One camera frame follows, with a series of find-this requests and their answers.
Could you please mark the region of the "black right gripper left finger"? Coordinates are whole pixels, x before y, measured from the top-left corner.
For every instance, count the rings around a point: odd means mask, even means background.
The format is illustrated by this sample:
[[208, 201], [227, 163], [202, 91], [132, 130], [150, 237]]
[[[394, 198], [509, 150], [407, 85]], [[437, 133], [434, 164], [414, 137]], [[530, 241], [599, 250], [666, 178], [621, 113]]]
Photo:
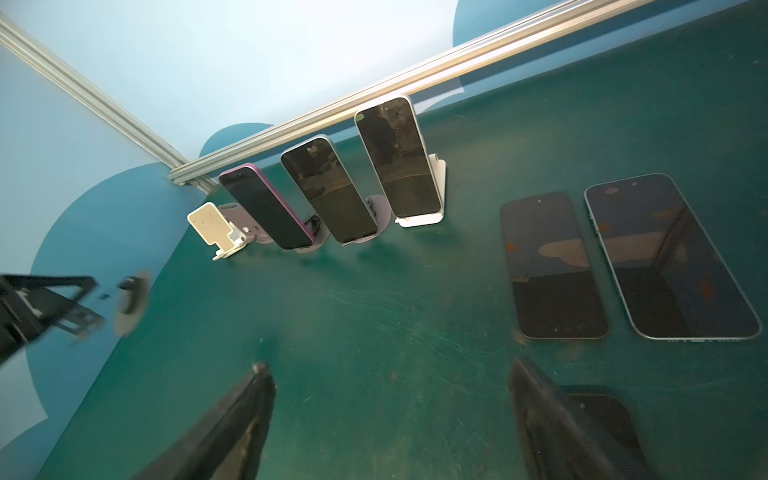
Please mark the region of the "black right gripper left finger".
[[258, 363], [136, 479], [255, 479], [269, 432], [276, 384]]

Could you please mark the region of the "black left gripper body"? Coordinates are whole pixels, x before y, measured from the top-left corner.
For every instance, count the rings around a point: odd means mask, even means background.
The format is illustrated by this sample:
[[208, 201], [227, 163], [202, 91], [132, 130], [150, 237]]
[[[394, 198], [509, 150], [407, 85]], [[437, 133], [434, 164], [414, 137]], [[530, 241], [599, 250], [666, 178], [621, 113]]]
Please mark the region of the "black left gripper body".
[[90, 276], [1, 276], [1, 361], [56, 327], [84, 338], [105, 323], [80, 301], [97, 287]]

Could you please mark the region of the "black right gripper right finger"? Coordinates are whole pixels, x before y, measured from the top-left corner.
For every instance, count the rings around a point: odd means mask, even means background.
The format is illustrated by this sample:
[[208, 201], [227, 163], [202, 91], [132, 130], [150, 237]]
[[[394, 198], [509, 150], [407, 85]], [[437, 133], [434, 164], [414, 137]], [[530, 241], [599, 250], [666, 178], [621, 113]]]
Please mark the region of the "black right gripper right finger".
[[603, 392], [563, 389], [532, 360], [509, 375], [517, 431], [530, 479], [649, 479], [628, 409]]

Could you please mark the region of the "white phone stand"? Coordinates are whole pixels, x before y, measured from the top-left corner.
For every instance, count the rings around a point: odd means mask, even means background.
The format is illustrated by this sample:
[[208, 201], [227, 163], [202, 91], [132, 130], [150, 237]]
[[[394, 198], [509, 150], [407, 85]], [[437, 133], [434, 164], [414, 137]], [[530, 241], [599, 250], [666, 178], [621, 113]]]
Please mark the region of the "white phone stand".
[[207, 245], [216, 245], [213, 261], [228, 258], [247, 245], [247, 236], [228, 221], [212, 202], [206, 202], [187, 214], [188, 223]]

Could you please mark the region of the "purple phone stand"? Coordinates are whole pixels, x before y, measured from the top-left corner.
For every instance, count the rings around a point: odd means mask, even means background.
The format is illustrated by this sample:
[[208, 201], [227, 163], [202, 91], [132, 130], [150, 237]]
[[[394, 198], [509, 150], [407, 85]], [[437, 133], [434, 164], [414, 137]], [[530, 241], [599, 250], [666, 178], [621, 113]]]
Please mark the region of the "purple phone stand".
[[218, 209], [228, 222], [234, 224], [246, 236], [247, 244], [268, 245], [274, 242], [270, 235], [240, 204], [227, 203], [219, 205]]

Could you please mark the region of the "white-framed phone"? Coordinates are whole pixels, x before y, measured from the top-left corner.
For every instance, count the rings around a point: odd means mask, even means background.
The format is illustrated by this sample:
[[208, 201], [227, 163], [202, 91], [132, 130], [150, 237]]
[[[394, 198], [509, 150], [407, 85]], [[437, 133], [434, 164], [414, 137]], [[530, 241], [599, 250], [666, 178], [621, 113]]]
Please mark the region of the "white-framed phone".
[[409, 150], [419, 147], [421, 135], [411, 100], [395, 96], [359, 110], [354, 124], [377, 175], [381, 188], [391, 202], [397, 201], [393, 182]]

